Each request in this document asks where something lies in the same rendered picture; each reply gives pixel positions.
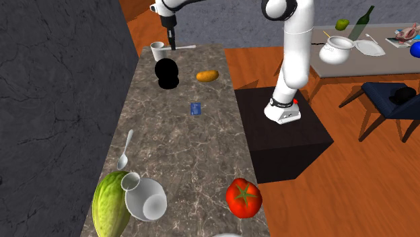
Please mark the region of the silver knife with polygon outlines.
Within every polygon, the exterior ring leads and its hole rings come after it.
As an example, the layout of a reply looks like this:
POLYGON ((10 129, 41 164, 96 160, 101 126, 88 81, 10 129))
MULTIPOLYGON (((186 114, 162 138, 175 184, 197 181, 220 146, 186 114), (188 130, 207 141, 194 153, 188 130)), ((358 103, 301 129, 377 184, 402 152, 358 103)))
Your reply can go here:
POLYGON ((188 46, 176 46, 174 49, 172 49, 171 46, 168 46, 168 47, 161 48, 160 50, 179 50, 179 49, 188 49, 188 48, 196 48, 196 47, 197 46, 195 44, 188 45, 188 46))

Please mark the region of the grey cup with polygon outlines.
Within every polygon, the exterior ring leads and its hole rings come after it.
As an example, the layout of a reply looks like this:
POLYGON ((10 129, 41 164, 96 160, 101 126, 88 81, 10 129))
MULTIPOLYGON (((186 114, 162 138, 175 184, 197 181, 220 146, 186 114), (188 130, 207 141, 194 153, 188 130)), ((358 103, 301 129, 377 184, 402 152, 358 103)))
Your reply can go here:
POLYGON ((166 57, 166 52, 163 50, 164 46, 165 44, 163 42, 152 42, 150 44, 150 48, 156 62, 166 57))

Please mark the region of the black round object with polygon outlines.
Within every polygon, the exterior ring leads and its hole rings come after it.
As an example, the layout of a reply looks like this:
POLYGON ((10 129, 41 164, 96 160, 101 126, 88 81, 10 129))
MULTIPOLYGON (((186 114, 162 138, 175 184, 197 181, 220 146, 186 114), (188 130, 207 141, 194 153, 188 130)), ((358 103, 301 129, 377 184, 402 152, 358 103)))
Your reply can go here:
POLYGON ((178 86, 178 66, 175 61, 169 58, 160 59, 154 70, 161 88, 171 90, 178 86))

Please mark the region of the brown potato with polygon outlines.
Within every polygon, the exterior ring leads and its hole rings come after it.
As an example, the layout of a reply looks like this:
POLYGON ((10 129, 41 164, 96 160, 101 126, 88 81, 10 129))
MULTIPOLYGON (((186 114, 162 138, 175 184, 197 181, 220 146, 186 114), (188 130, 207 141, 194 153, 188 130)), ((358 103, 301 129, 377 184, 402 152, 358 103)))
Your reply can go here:
POLYGON ((201 82, 214 81, 219 77, 217 70, 200 71, 196 75, 196 79, 201 82))

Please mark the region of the silver spoon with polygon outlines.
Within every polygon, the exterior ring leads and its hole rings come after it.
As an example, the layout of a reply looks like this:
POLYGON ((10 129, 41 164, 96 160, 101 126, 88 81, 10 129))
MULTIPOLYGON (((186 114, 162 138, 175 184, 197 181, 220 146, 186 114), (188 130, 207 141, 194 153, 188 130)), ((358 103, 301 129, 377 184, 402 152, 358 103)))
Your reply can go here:
POLYGON ((128 146, 129 146, 129 143, 132 139, 133 133, 134 133, 134 130, 131 129, 129 131, 128 135, 127 135, 125 148, 124 148, 123 153, 122 153, 122 155, 120 156, 120 158, 118 159, 118 162, 117 162, 117 169, 118 170, 122 170, 128 163, 128 157, 126 155, 126 150, 127 150, 128 146))

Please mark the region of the dark robot stand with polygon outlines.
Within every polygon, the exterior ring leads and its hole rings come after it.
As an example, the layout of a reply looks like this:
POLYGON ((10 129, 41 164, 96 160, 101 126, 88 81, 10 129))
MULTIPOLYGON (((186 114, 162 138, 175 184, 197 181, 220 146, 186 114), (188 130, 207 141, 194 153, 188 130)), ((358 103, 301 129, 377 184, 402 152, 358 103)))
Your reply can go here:
POLYGON ((280 125, 263 110, 273 87, 236 90, 244 132, 259 184, 297 178, 333 139, 301 92, 295 95, 301 119, 280 125))

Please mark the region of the white vase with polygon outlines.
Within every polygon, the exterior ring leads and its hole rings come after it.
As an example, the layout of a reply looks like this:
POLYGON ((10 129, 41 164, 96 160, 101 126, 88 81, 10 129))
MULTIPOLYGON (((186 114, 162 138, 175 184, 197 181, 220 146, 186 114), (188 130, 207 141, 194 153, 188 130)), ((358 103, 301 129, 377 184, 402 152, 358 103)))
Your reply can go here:
POLYGON ((125 191, 126 207, 134 218, 152 222, 165 214, 167 197, 158 181, 130 172, 122 178, 121 187, 125 191))

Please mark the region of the red tomato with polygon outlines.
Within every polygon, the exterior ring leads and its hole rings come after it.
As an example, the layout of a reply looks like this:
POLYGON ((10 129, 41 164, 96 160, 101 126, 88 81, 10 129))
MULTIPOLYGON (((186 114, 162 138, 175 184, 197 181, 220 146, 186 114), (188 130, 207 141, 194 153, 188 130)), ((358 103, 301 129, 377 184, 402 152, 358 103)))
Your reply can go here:
POLYGON ((244 178, 236 178, 227 188, 225 200, 229 210, 238 218, 254 217, 260 210, 263 198, 256 185, 244 178))

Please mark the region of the green melon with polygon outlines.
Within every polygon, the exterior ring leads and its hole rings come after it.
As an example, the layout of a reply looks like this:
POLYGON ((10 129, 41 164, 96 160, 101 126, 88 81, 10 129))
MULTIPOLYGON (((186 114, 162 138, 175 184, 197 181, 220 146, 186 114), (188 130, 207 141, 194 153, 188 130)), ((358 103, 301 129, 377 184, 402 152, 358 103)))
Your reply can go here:
POLYGON ((92 219, 98 237, 120 237, 131 214, 126 208, 121 180, 128 172, 107 174, 97 185, 92 200, 92 219))

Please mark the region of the grey dining table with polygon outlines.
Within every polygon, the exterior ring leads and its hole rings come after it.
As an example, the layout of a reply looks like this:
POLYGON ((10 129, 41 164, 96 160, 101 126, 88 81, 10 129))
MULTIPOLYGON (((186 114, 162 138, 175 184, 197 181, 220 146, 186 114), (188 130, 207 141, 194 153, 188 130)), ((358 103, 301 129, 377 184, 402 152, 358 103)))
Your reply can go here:
POLYGON ((396 48, 386 41, 394 36, 395 30, 410 26, 411 23, 368 24, 360 38, 364 39, 366 34, 370 34, 384 49, 385 55, 371 57, 353 49, 349 58, 340 65, 322 62, 318 53, 327 41, 326 34, 348 36, 353 26, 341 32, 335 30, 334 26, 316 26, 312 33, 310 81, 302 89, 302 94, 311 100, 327 84, 420 80, 420 59, 412 57, 408 48, 396 48))

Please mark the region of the dark blue chair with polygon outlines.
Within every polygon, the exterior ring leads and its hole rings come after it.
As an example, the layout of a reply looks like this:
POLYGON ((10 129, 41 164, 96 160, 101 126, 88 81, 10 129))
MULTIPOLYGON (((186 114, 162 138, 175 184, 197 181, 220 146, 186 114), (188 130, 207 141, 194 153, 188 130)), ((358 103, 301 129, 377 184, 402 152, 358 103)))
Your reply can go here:
POLYGON ((342 101, 344 107, 365 94, 380 113, 380 116, 360 135, 362 142, 375 128, 385 120, 412 120, 401 141, 405 143, 413 131, 420 125, 420 94, 405 83, 365 82, 361 89, 342 101))

